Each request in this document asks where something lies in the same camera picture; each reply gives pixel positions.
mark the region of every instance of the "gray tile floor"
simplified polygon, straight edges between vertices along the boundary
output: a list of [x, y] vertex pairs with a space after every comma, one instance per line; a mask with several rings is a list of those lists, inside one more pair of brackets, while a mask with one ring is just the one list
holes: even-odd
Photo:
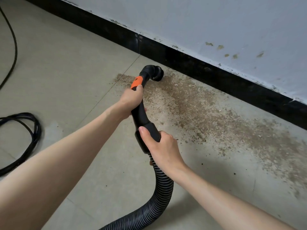
[[[0, 0], [16, 33], [19, 58], [0, 92], [0, 116], [32, 112], [44, 137], [36, 152], [87, 124], [119, 99], [147, 64], [155, 64], [24, 0]], [[0, 80], [13, 61], [13, 40], [0, 17]], [[182, 157], [220, 188], [297, 229], [307, 226], [307, 131], [160, 65], [148, 82], [149, 118], [176, 139]], [[45, 225], [98, 229], [144, 204], [154, 173], [122, 122]], [[17, 123], [0, 129], [0, 167], [30, 142]], [[221, 229], [178, 185], [164, 214], [147, 229]]]

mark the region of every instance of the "black baseboard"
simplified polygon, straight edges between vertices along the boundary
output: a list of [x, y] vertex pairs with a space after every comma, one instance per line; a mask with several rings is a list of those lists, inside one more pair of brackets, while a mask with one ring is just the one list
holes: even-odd
[[61, 0], [27, 0], [125, 48], [307, 130], [307, 105], [200, 61]]

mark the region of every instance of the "orange grip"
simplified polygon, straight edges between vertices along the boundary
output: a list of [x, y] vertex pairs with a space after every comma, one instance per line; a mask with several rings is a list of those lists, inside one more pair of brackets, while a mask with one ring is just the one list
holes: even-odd
[[141, 77], [141, 76], [136, 77], [130, 88], [133, 88], [133, 87], [136, 87], [138, 85], [141, 85], [142, 81], [143, 81], [143, 77]]

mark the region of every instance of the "sawdust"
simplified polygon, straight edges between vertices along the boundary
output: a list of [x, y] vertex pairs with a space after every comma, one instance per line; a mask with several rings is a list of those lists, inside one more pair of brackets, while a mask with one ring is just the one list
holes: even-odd
[[[134, 77], [119, 74], [117, 80], [119, 85], [129, 87]], [[185, 137], [182, 143], [213, 140], [222, 157], [230, 156], [227, 153], [237, 147], [246, 148], [259, 158], [264, 170], [307, 188], [306, 143], [287, 130], [276, 130], [279, 124], [274, 120], [246, 120], [230, 108], [221, 111], [216, 106], [221, 97], [228, 98], [221, 91], [207, 89], [194, 79], [167, 69], [160, 82], [148, 81], [144, 105], [151, 110], [152, 121], [167, 112], [169, 121]]]

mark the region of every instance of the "vacuum hose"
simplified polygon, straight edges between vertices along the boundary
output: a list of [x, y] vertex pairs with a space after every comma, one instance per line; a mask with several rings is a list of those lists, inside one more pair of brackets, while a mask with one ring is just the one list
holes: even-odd
[[[163, 70], [159, 66], [147, 65], [145, 66], [140, 75], [135, 78], [131, 85], [131, 89], [136, 90], [138, 85], [143, 87], [149, 79], [160, 81], [163, 77]], [[145, 113], [143, 100], [141, 104], [132, 111], [133, 121], [136, 127], [135, 136], [144, 153], [149, 155], [153, 164], [154, 172], [156, 174], [156, 188], [150, 200], [139, 209], [131, 212], [124, 217], [121, 217], [112, 223], [104, 226], [100, 230], [141, 230], [148, 225], [152, 224], [164, 212], [169, 204], [174, 182], [166, 176], [154, 162], [147, 146], [144, 144], [138, 128], [140, 126], [146, 127], [150, 132], [151, 137], [160, 142], [161, 136], [155, 125], [150, 122]]]

